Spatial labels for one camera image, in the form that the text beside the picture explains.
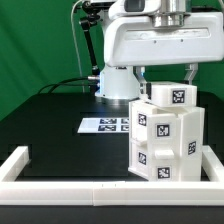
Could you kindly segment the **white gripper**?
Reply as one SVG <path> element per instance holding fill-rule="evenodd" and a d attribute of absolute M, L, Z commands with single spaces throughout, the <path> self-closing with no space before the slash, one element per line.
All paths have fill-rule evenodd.
<path fill-rule="evenodd" d="M 187 64 L 184 80 L 191 84 L 200 62 L 224 58 L 222 14 L 192 13 L 182 27 L 155 28 L 148 16 L 114 20 L 104 36 L 104 62 L 112 67 L 135 66 L 140 98 L 149 100 L 151 83 L 144 78 L 151 65 Z"/>

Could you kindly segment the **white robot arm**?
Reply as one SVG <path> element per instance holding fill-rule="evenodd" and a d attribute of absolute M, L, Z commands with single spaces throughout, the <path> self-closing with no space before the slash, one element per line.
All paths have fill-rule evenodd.
<path fill-rule="evenodd" d="M 224 59 L 224 14 L 192 12 L 188 0 L 103 0 L 104 62 L 98 97 L 139 96 L 135 67 Z"/>

